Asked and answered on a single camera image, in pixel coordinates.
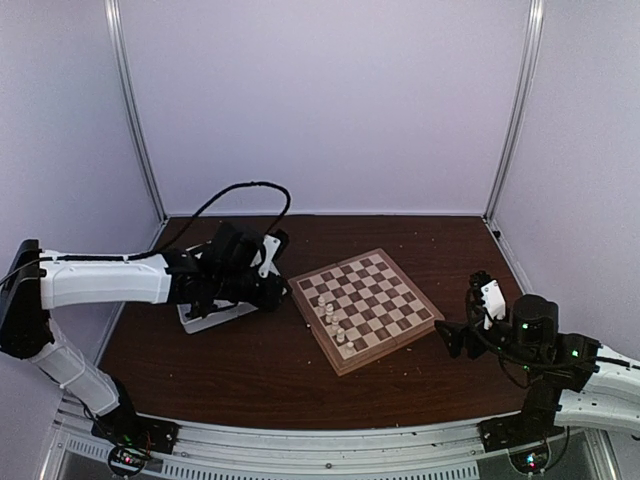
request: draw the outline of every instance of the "chessboard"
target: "chessboard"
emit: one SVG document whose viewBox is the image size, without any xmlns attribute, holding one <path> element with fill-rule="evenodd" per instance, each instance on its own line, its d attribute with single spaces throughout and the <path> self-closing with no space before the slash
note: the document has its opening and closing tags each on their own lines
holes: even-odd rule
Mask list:
<svg viewBox="0 0 640 480">
<path fill-rule="evenodd" d="M 297 276 L 289 284 L 338 375 L 431 333 L 434 322 L 444 319 L 382 249 Z"/>
</svg>

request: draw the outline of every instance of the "black cable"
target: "black cable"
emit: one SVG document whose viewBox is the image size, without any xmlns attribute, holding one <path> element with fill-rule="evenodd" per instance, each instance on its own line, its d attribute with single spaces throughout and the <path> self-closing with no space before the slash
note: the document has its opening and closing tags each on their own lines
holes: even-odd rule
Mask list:
<svg viewBox="0 0 640 480">
<path fill-rule="evenodd" d="M 505 376 L 511 381 L 511 383 L 513 383 L 516 387 L 518 388 L 522 388 L 523 390 L 526 390 L 527 388 L 529 388 L 531 386 L 531 384 L 529 382 L 527 382 L 526 385 L 523 385 L 522 383 L 518 382 L 518 380 L 516 380 L 516 378 L 511 375 L 511 373 L 509 373 L 509 371 L 507 370 L 507 367 L 505 367 L 504 365 L 504 359 L 502 358 L 501 355 L 498 355 L 498 363 L 500 364 L 500 369 L 502 370 L 502 373 L 505 374 Z"/>
<path fill-rule="evenodd" d="M 544 473 L 547 473 L 552 468 L 555 468 L 556 465 L 560 463 L 565 453 L 567 453 L 567 449 L 569 448 L 569 440 L 571 439 L 571 427 L 566 427 L 565 432 L 566 432 L 566 436 L 564 440 L 564 446 L 562 447 L 562 451 L 560 452 L 560 455 L 558 455 L 558 458 L 556 458 L 556 461 L 553 462 L 552 465 L 549 465 L 548 467 L 544 467 Z"/>
<path fill-rule="evenodd" d="M 182 235 L 184 235 L 184 233 L 189 229 L 189 227 L 191 227 L 191 225 L 193 224 L 193 222 L 202 214 L 202 212 L 204 212 L 207 208 L 209 208 L 211 206 L 211 204 L 213 204 L 213 202 L 215 202 L 216 200 L 218 200 L 219 198 L 221 198 L 222 196 L 226 195 L 227 193 L 233 191 L 233 190 L 237 190 L 239 188 L 250 188 L 250 187 L 268 187 L 268 188 L 272 188 L 274 190 L 278 190 L 279 192 L 282 192 L 282 194 L 285 196 L 286 198 L 286 202 L 285 202 L 285 206 L 282 208 L 282 211 L 280 212 L 280 214 L 278 214 L 278 216 L 276 217 L 276 219 L 273 221 L 273 223 L 271 223 L 271 225 L 269 225 L 269 228 L 267 228 L 267 230 L 265 231 L 265 235 L 268 234 L 269 232 L 271 232 L 271 230 L 278 224 L 280 223 L 280 220 L 282 220 L 282 218 L 287 214 L 287 212 L 289 211 L 289 207 L 291 206 L 291 194 L 289 193 L 289 191 L 284 188 L 281 185 L 278 185 L 276 183 L 272 183 L 272 182 L 244 182 L 244 183 L 236 183 L 234 185 L 230 185 L 227 188 L 225 188 L 224 190 L 219 191 L 218 193 L 216 193 L 213 197 L 211 197 L 209 200 L 207 200 L 204 205 L 202 205 L 197 211 L 196 213 L 194 213 L 193 215 L 191 215 L 191 217 L 189 218 L 189 220 L 187 221 L 187 223 L 185 223 L 182 228 L 178 231 L 178 233 L 176 233 L 173 238 L 171 240 L 169 240 L 168 242 L 164 243 L 160 248 L 157 249 L 157 251 L 163 251 L 166 250 L 167 248 L 169 248 L 171 245 L 173 245 L 175 242 L 178 241 L 178 239 L 180 237 L 182 237 Z"/>
<path fill-rule="evenodd" d="M 278 185 L 276 183 L 266 182 L 266 181 L 236 183 L 234 185 L 230 185 L 227 188 L 219 191 L 213 197 L 211 197 L 209 200 L 207 200 L 204 203 L 204 205 L 202 205 L 196 211 L 196 213 L 194 213 L 189 218 L 187 223 L 180 229 L 180 231 L 178 231 L 178 233 L 171 240 L 169 240 L 168 242 L 166 242 L 164 245 L 162 245 L 159 248 L 154 248 L 154 249 L 148 250 L 146 252 L 138 253 L 138 254 L 135 254 L 135 255 L 127 255 L 127 256 L 124 256 L 124 255 L 62 255 L 60 257 L 56 257 L 55 259 L 53 257 L 38 258 L 38 259 L 35 259 L 35 260 L 31 260 L 30 262 L 27 262 L 24 265 L 20 265 L 18 268 L 16 268 L 15 270 L 12 270 L 7 275 L 5 275 L 2 279 L 0 279 L 0 287 L 2 287 L 2 285 L 7 283 L 18 272 L 20 272 L 23 269 L 25 269 L 27 267 L 30 267 L 30 266 L 32 266 L 34 264 L 37 264 L 39 262 L 50 262 L 50 261 L 124 262 L 124 261 L 144 260 L 145 258 L 149 258 L 149 257 L 151 257 L 153 255 L 156 255 L 158 253 L 163 252 L 164 250 L 166 250 L 167 248 L 172 246 L 175 242 L 177 242 L 178 239 L 180 237 L 182 237 L 182 235 L 184 235 L 184 233 L 191 227 L 193 222 L 202 214 L 202 212 L 204 212 L 207 208 L 209 208 L 215 201 L 220 199 L 222 196 L 226 195 L 227 193 L 229 193 L 229 192 L 231 192 L 233 190 L 237 190 L 237 189 L 240 189 L 240 188 L 250 188 L 250 187 L 268 187 L 268 188 L 272 188 L 274 190 L 278 190 L 279 192 L 282 192 L 282 194 L 284 194 L 284 196 L 286 198 L 286 202 L 285 202 L 284 207 L 282 208 L 282 210 L 280 211 L 280 213 L 278 214 L 276 219 L 271 223 L 271 225 L 269 225 L 269 228 L 267 228 L 267 230 L 265 231 L 265 235 L 266 235 L 266 234 L 270 233 L 271 230 L 273 230 L 273 228 L 278 223 L 280 223 L 282 218 L 289 211 L 289 208 L 291 207 L 291 194 L 289 193 L 289 190 L 287 190 L 285 187 L 283 187 L 281 185 Z"/>
</svg>

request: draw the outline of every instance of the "metal bar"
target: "metal bar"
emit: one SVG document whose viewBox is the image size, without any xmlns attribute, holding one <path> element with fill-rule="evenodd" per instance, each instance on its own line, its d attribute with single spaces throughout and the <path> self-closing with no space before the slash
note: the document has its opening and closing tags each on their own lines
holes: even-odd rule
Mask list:
<svg viewBox="0 0 640 480">
<path fill-rule="evenodd" d="M 520 65 L 520 75 L 516 86 L 516 94 L 511 111 L 511 120 L 507 129 L 507 136 L 502 147 L 502 155 L 496 179 L 491 189 L 489 202 L 485 211 L 485 219 L 491 223 L 496 214 L 496 208 L 500 195 L 504 188 L 509 167 L 515 153 L 518 135 L 522 127 L 524 111 L 531 90 L 531 83 L 535 73 L 540 50 L 540 39 L 542 37 L 542 25 L 544 20 L 544 0 L 531 0 L 529 8 L 529 22 L 525 34 L 524 47 L 522 51 L 522 63 Z"/>
<path fill-rule="evenodd" d="M 164 209 L 164 205 L 162 204 L 162 198 L 160 197 L 158 184 L 156 182 L 155 175 L 153 174 L 153 168 L 151 167 L 149 152 L 147 151 L 147 145 L 145 143 L 142 126 L 140 124 L 140 115 L 138 113 L 138 107 L 136 106 L 135 96 L 133 94 L 133 83 L 131 82 L 131 72 L 129 71 L 129 62 L 127 60 L 127 51 L 125 48 L 122 22 L 120 19 L 119 0 L 105 0 L 105 9 L 107 13 L 109 34 L 111 36 L 116 56 L 116 63 L 118 65 L 120 87 L 122 88 L 122 94 L 124 96 L 131 138 L 133 140 L 138 162 L 140 163 L 140 169 L 142 171 L 147 191 L 151 196 L 151 201 L 153 202 L 156 216 L 158 217 L 158 220 L 162 222 L 166 220 L 167 214 Z"/>
</svg>

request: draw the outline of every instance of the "chess piece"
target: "chess piece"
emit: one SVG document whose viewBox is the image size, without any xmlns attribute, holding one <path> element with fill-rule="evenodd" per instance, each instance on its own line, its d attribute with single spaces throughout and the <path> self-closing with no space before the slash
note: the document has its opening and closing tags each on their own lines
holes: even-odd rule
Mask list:
<svg viewBox="0 0 640 480">
<path fill-rule="evenodd" d="M 319 310 L 318 315 L 324 315 L 326 304 L 327 304 L 327 301 L 324 299 L 322 295 L 320 295 L 318 297 L 318 310 Z"/>
<path fill-rule="evenodd" d="M 325 318 L 325 322 L 327 322 L 327 324 L 332 323 L 332 319 L 333 319 L 333 304 L 332 303 L 328 303 L 327 306 L 324 309 L 324 313 L 326 314 L 326 318 Z"/>
</svg>

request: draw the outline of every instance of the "brown tabletop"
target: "brown tabletop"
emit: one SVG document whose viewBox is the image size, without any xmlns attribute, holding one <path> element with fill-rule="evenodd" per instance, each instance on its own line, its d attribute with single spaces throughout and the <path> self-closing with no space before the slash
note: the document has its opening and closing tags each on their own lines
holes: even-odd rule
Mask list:
<svg viewBox="0 0 640 480">
<path fill-rule="evenodd" d="M 269 220 L 241 221 L 261 230 Z M 162 240 L 184 221 L 171 220 Z M 178 245 L 210 239 L 218 222 L 197 220 Z M 479 218 L 291 216 L 281 227 L 291 237 L 278 262 L 285 277 L 381 247 L 447 320 L 464 321 L 468 277 L 477 270 L 498 279 L 507 302 L 520 295 Z M 338 377 L 290 298 L 275 313 L 193 335 L 175 306 L 129 304 L 101 366 L 142 413 L 239 427 L 426 425 L 518 410 L 524 399 L 493 355 L 452 360 L 436 333 Z"/>
</svg>

